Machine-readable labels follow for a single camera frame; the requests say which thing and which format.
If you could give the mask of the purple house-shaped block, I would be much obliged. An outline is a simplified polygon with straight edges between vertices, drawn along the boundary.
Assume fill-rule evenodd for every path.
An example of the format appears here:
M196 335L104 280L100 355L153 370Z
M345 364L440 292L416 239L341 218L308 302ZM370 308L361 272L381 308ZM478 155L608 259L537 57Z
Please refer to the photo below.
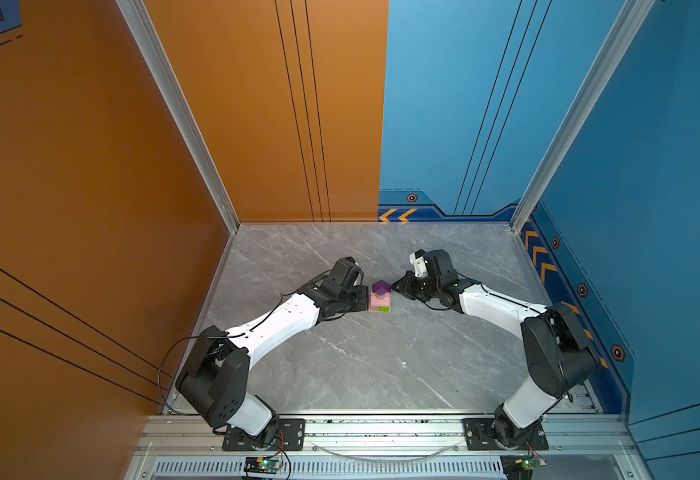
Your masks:
M372 293L377 296L384 296L391 292L391 285L384 280L379 280L372 285Z

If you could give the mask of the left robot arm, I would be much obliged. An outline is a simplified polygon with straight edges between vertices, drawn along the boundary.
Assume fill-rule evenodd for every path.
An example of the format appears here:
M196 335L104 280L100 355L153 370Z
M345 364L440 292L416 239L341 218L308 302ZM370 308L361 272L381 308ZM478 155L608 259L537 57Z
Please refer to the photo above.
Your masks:
M249 372L292 337L351 312L366 311L369 287L352 285L336 295L309 287L272 311L222 331L200 333L179 375L177 392L211 427L237 428L254 442L269 444L278 435L278 414L248 392Z

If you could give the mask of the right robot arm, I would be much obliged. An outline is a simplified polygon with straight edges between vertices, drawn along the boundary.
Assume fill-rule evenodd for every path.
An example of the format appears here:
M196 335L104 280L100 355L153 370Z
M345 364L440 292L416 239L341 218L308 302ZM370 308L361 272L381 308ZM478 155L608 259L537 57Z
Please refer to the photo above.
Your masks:
M600 355L573 310L531 303L456 272L408 271L396 293L439 313L431 340L416 340L451 387L493 393L494 428L518 435L536 426L601 367Z

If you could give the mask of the left green circuit board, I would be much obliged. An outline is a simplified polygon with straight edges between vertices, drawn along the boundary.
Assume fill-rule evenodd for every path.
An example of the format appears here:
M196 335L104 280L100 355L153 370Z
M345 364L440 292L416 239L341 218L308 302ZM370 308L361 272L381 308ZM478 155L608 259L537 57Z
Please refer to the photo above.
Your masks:
M274 478L283 468L280 457L246 457L243 466L245 477Z

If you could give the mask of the green circuit board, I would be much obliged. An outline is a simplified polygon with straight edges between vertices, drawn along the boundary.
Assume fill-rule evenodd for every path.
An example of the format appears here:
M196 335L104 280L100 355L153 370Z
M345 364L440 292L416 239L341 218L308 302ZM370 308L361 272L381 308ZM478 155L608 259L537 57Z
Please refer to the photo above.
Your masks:
M501 457L503 473L508 480L531 480L537 469L547 466L543 457Z
M243 466L245 477L274 478L283 468L280 457L246 457Z

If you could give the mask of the right green circuit board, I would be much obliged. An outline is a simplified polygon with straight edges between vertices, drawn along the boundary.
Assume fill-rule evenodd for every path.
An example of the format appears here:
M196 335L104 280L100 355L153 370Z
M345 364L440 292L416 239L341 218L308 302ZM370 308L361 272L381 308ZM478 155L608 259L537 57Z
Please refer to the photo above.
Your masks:
M531 480L537 469L547 466L543 457L501 457L503 473L508 480Z

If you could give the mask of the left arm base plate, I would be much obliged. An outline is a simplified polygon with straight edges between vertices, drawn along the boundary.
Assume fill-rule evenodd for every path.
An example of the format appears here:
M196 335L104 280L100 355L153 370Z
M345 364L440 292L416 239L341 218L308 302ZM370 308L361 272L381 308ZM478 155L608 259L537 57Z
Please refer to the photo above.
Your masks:
M271 421L257 436L251 436L240 428L230 427L223 440L224 451L302 451L305 440L304 418L278 418Z

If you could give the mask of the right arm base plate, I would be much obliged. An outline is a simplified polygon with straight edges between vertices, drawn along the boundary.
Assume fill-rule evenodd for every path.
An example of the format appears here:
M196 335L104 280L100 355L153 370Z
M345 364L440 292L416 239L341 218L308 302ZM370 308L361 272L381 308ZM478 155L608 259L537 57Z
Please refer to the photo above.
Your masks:
M472 417L462 420L463 435L470 451L549 449L542 420L525 428L516 427L509 419Z

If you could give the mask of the aluminium front rail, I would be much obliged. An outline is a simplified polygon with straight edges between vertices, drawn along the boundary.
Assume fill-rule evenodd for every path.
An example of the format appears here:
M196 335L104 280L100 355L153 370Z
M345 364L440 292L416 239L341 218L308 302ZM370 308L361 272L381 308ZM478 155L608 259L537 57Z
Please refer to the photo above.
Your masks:
M225 433L195 416L149 419L128 479L507 479L501 457L543 457L532 479L649 479L651 473L615 415L554 413L542 426L549 449L470 451L466 411L291 412L304 418L302 451L224 451ZM275 457L274 478L245 477L246 457Z

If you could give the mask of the aluminium corner post left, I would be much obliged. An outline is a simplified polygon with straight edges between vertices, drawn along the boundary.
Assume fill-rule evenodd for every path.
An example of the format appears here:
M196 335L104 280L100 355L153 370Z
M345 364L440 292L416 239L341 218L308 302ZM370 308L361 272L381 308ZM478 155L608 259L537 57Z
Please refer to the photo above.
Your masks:
M239 230L240 220L152 22L147 6L143 1L138 0L117 0L116 4L220 216L227 229L235 235Z

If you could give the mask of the aluminium corner post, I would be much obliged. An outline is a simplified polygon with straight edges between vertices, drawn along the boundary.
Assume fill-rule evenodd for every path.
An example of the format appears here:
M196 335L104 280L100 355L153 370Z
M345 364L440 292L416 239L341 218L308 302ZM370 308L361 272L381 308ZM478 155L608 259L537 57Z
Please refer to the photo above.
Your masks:
M530 219L654 4L654 0L623 4L509 222L514 234Z
M143 1L138 0L117 0L116 4L220 216L227 229L235 235L239 230L240 220L152 22L147 6Z

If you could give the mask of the aluminium corner post right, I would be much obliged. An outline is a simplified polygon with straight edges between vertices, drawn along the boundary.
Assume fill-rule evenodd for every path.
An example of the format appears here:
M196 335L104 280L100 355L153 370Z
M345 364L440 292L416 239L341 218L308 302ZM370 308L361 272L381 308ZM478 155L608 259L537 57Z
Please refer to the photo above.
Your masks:
M623 4L509 222L514 234L530 219L654 4L654 0Z

